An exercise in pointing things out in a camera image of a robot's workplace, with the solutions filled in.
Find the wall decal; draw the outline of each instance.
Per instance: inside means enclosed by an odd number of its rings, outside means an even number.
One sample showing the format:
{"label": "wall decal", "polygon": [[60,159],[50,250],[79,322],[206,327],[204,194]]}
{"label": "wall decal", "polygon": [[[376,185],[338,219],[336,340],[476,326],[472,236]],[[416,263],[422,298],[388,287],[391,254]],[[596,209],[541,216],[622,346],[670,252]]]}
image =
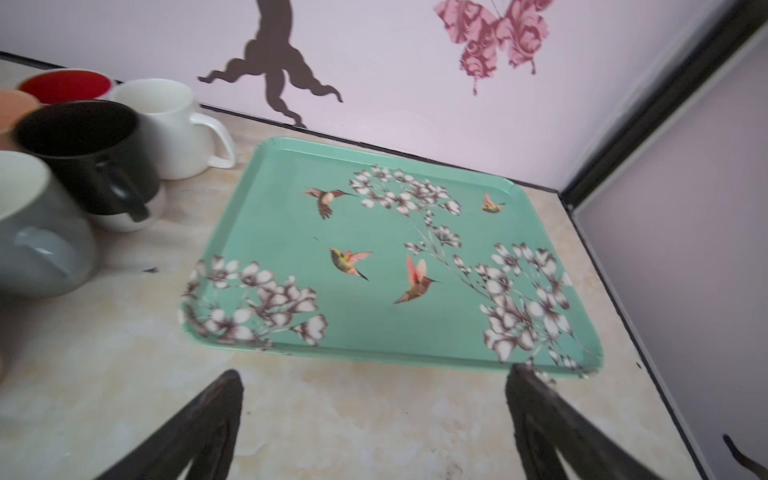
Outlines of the wall decal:
{"label": "wall decal", "polygon": [[205,83],[220,78],[234,83],[243,75],[264,75],[266,82],[266,102],[274,111],[290,117],[296,127],[306,128],[301,115],[291,111],[280,98],[285,86],[285,71],[290,83],[309,90],[319,97],[334,94],[342,101],[338,90],[330,85],[321,84],[304,61],[301,52],[288,41],[293,25],[293,11],[290,0],[257,0],[261,19],[259,30],[253,40],[245,44],[243,58],[232,58],[223,71],[212,70],[207,77],[197,77]]}
{"label": "wall decal", "polygon": [[512,0],[503,16],[468,0],[443,0],[435,6],[450,40],[467,44],[459,67],[475,79],[475,95],[478,80],[490,78],[496,70],[496,48],[506,52],[513,68],[531,62],[531,73],[536,74],[533,57],[549,35],[547,22],[538,12],[553,1]]}

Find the hummingbird print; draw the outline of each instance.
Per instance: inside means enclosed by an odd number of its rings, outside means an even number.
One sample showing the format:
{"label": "hummingbird print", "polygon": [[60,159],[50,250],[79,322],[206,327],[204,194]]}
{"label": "hummingbird print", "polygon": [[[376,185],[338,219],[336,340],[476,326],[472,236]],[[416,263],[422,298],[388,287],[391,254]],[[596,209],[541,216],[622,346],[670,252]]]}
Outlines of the hummingbird print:
{"label": "hummingbird print", "polygon": [[352,195],[353,197],[357,197],[357,195],[348,194],[347,192],[342,192],[341,190],[331,190],[330,192],[324,192],[316,188],[310,188],[310,191],[304,193],[310,195],[311,197],[317,198],[317,210],[320,212],[320,218],[323,220],[330,217],[333,213],[328,205],[330,205],[330,203],[333,202],[335,198],[341,197],[342,195]]}
{"label": "hummingbird print", "polygon": [[373,252],[352,253],[351,250],[344,250],[343,252],[339,252],[336,248],[332,248],[331,260],[333,260],[333,264],[336,265],[336,268],[343,271],[344,273],[361,276],[362,278],[368,280],[367,276],[357,271],[355,268],[355,263],[368,258],[368,255],[371,253]]}
{"label": "hummingbird print", "polygon": [[502,205],[506,204],[494,204],[493,200],[491,200],[491,197],[488,194],[485,194],[485,200],[482,202],[482,211],[488,212],[489,214],[497,214],[498,212],[502,211]]}
{"label": "hummingbird print", "polygon": [[413,258],[408,255],[406,265],[408,267],[408,281],[411,283],[411,288],[407,289],[395,303],[410,302],[415,298],[424,296],[424,294],[427,293],[430,283],[440,283],[437,280],[432,280],[427,277],[427,263],[423,258],[419,260],[418,266],[413,266]]}

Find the mug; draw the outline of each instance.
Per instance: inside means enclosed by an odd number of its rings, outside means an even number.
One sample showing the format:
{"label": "mug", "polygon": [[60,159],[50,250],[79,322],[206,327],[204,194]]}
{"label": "mug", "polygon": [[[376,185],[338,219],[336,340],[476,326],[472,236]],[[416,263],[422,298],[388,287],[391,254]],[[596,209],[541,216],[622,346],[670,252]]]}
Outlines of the mug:
{"label": "mug", "polygon": [[38,108],[40,102],[30,94],[0,88],[0,151],[18,151],[18,147],[11,140],[11,130],[26,114]]}
{"label": "mug", "polygon": [[12,136],[51,167],[102,228],[130,232],[153,224],[165,208],[139,122],[135,111],[113,101],[70,101],[27,115]]}
{"label": "mug", "polygon": [[81,68],[54,68],[27,77],[16,87],[42,104],[105,99],[115,81],[107,75]]}
{"label": "mug", "polygon": [[88,221],[39,159],[0,151],[0,291],[55,296],[95,273]]}
{"label": "mug", "polygon": [[[209,166],[232,168],[234,142],[224,125],[197,110],[192,89],[162,78],[127,81],[110,93],[110,100],[133,108],[142,117],[150,156],[163,180],[194,177]],[[221,139],[229,160],[214,155],[214,140]]]}

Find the black edge strip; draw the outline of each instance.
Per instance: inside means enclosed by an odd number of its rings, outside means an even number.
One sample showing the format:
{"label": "black edge strip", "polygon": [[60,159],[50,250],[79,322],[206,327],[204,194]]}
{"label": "black edge strip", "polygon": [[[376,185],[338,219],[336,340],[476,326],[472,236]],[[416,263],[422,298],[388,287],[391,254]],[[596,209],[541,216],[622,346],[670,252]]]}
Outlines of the black edge strip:
{"label": "black edge strip", "polygon": [[[26,57],[22,57],[22,56],[19,56],[19,55],[14,55],[14,54],[6,53],[4,51],[0,51],[0,59],[8,60],[8,61],[13,61],[14,63],[19,63],[19,64],[22,64],[22,65],[27,65],[29,67],[41,68],[41,69],[44,69],[44,70],[49,70],[51,68],[62,68],[62,67],[60,67],[58,65],[53,65],[53,64],[50,64],[50,63],[46,63],[44,61],[38,61],[38,60],[35,60],[35,59],[32,59],[32,58],[26,58]],[[460,167],[458,165],[451,165],[451,164],[447,164],[447,163],[440,162],[440,161],[437,161],[437,160],[432,160],[430,158],[420,157],[419,155],[407,154],[406,152],[401,152],[401,151],[393,150],[391,148],[379,147],[378,145],[367,144],[367,143],[361,142],[361,141],[347,140],[346,138],[335,137],[333,135],[323,134],[323,133],[320,133],[318,131],[312,131],[312,130],[307,130],[305,128],[294,127],[293,125],[284,124],[284,123],[281,123],[279,121],[267,120],[266,118],[260,118],[260,117],[254,117],[254,116],[251,116],[251,115],[241,114],[241,113],[236,112],[236,111],[227,110],[226,108],[218,108],[218,107],[214,107],[212,105],[205,105],[205,104],[203,104],[201,106],[203,108],[206,108],[207,110],[217,111],[217,112],[222,113],[222,114],[228,114],[228,115],[233,115],[235,117],[246,118],[248,120],[258,121],[260,123],[268,124],[268,125],[274,125],[275,127],[287,128],[287,129],[293,130],[293,131],[300,131],[300,132],[303,132],[305,134],[314,135],[315,137],[325,138],[327,140],[335,140],[335,141],[342,142],[342,143],[348,144],[348,145],[356,145],[357,147],[368,148],[370,150],[380,151],[380,152],[382,152],[384,154],[396,155],[398,157],[404,157],[404,158],[409,158],[411,160],[422,161],[422,162],[426,162],[427,164],[442,165],[444,167],[458,168],[459,170],[466,170],[466,171],[484,173],[484,172],[480,172],[478,170],[473,170],[471,168]],[[507,180],[515,182],[517,185],[520,185],[522,187],[534,188],[536,190],[543,190],[543,191],[549,192],[551,194],[557,194],[557,195],[560,194],[560,192],[555,190],[554,188],[542,187],[541,185],[530,184],[528,182],[519,181],[519,180],[513,180],[511,178],[508,178]]]}
{"label": "black edge strip", "polygon": [[[479,170],[473,170],[471,168],[461,167],[459,165],[451,165],[451,164],[447,164],[445,162],[441,162],[441,161],[437,161],[437,160],[432,160],[431,158],[420,157],[419,155],[407,154],[405,152],[393,150],[391,148],[379,147],[378,145],[367,144],[367,143],[362,142],[362,141],[348,140],[346,138],[334,137],[333,135],[322,134],[320,132],[307,130],[305,128],[294,127],[293,125],[280,123],[279,121],[267,120],[266,118],[260,118],[260,117],[252,117],[251,115],[241,114],[241,113],[238,113],[236,111],[227,110],[225,108],[218,108],[218,107],[213,107],[211,105],[205,105],[205,104],[202,104],[201,106],[203,108],[206,108],[207,110],[217,111],[217,112],[220,112],[220,113],[223,113],[223,114],[228,114],[228,115],[234,115],[235,117],[247,118],[248,120],[259,121],[259,122],[261,122],[263,124],[274,125],[275,127],[282,127],[282,128],[287,128],[287,129],[293,130],[293,131],[300,131],[300,132],[303,132],[305,134],[314,135],[315,137],[325,138],[327,140],[335,140],[335,141],[339,141],[339,142],[342,142],[342,143],[345,143],[345,144],[348,144],[348,145],[356,145],[357,147],[368,148],[370,150],[380,151],[380,152],[382,152],[384,154],[390,154],[390,155],[396,155],[398,157],[410,158],[411,160],[421,161],[421,162],[425,162],[427,164],[442,165],[443,167],[450,167],[450,168],[458,168],[459,170],[466,170],[466,171],[471,171],[471,172],[477,172],[479,174],[485,173],[485,172],[481,172]],[[522,187],[535,188],[536,190],[543,190],[543,191],[549,192],[551,194],[558,194],[558,195],[560,194],[560,192],[558,192],[554,188],[542,187],[541,185],[530,184],[528,182],[523,182],[523,181],[519,181],[519,180],[513,180],[511,178],[508,178],[507,180],[515,182],[517,185],[520,185]]]}
{"label": "black edge strip", "polygon": [[21,65],[27,65],[28,67],[40,68],[42,70],[51,70],[52,68],[64,68],[61,65],[55,65],[47,63],[46,61],[39,61],[33,58],[22,57],[21,55],[14,55],[6,51],[0,51],[0,58],[2,60],[12,61]]}
{"label": "black edge strip", "polygon": [[688,440],[686,432],[683,430],[682,425],[680,425],[680,421],[677,419],[677,416],[675,415],[675,412],[672,409],[672,405],[670,405],[669,400],[667,400],[667,396],[664,395],[664,391],[661,389],[661,385],[659,384],[659,381],[656,378],[656,374],[648,366],[648,361],[645,359],[645,354],[643,353],[643,350],[640,348],[640,345],[637,343],[637,339],[632,333],[632,329],[629,327],[629,323],[627,323],[627,319],[624,318],[624,313],[621,311],[621,308],[619,308],[619,304],[616,302],[613,292],[611,292],[611,289],[608,288],[608,284],[605,281],[605,276],[598,268],[597,263],[595,263],[594,256],[592,255],[591,250],[589,250],[589,247],[587,247],[587,241],[584,238],[584,235],[581,233],[581,230],[579,230],[578,225],[574,221],[573,215],[571,214],[571,211],[569,211],[568,205],[565,203],[565,200],[563,199],[563,197],[561,197],[560,200],[563,204],[563,207],[565,208],[565,211],[568,212],[568,219],[571,221],[571,225],[576,231],[576,234],[578,235],[578,239],[581,241],[581,244],[584,245],[584,250],[587,251],[587,255],[589,256],[589,260],[592,262],[594,271],[598,273],[598,277],[600,278],[600,281],[603,283],[603,288],[608,294],[608,298],[611,299],[611,302],[614,304],[614,308],[616,309],[616,313],[618,313],[619,318],[621,318],[621,322],[624,324],[624,329],[627,330],[627,333],[629,333],[629,338],[632,340],[632,343],[634,344],[634,349],[637,350],[637,354],[640,356],[640,360],[643,363],[643,366],[645,367],[645,372],[649,375],[651,381],[656,386],[656,391],[659,392],[661,401],[664,402],[664,406],[667,407],[667,412],[670,414],[670,418],[672,418],[672,423],[674,423],[674,426],[677,428],[677,432],[680,434],[680,437],[683,439],[685,448],[688,449],[688,454],[694,460],[696,470],[699,471],[699,475],[701,475],[701,478],[703,480],[709,480],[709,477],[707,477],[707,473],[704,470],[704,467],[701,464],[701,461],[699,460],[698,456],[696,455],[696,452],[694,451],[693,446],[690,444],[690,441]]}
{"label": "black edge strip", "polygon": [[708,30],[685,60],[639,104],[563,190],[578,207],[768,19],[765,0],[739,0]]}

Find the mug handle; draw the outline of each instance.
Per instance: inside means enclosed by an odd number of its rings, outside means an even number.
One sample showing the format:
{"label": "mug handle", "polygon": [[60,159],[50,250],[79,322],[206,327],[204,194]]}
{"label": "mug handle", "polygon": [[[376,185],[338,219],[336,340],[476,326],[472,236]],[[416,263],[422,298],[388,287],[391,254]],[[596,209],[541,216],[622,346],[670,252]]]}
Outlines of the mug handle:
{"label": "mug handle", "polygon": [[224,145],[224,149],[227,151],[227,155],[230,158],[229,160],[226,160],[222,157],[211,155],[210,159],[208,160],[208,164],[211,167],[216,168],[234,167],[237,163],[237,157],[235,157],[235,142],[232,140],[232,136],[227,130],[227,127],[224,127],[224,124],[217,119],[197,112],[192,114],[190,121],[195,125],[205,125],[206,127],[213,130],[221,139],[221,143]]}
{"label": "mug handle", "polygon": [[107,158],[96,164],[96,170],[107,177],[109,190],[123,204],[131,220],[139,223],[149,218],[149,210],[139,198],[136,187],[119,166]]}
{"label": "mug handle", "polygon": [[16,234],[13,243],[29,247],[64,276],[74,276],[78,272],[80,255],[77,250],[67,240],[50,230],[26,227]]}

